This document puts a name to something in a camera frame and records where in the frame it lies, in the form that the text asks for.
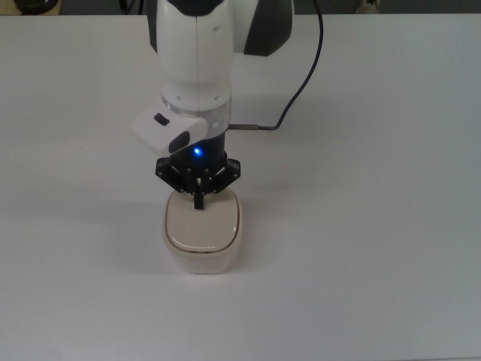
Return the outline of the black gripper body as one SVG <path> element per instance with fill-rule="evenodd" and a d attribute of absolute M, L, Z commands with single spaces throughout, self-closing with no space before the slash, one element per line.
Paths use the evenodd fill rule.
<path fill-rule="evenodd" d="M 191 141 L 191 135 L 182 132 L 169 144 L 169 150 L 175 150 L 169 158 L 172 177 L 201 177 L 206 168 L 211 169 L 225 155 L 224 133 L 190 145 L 188 141 Z"/>

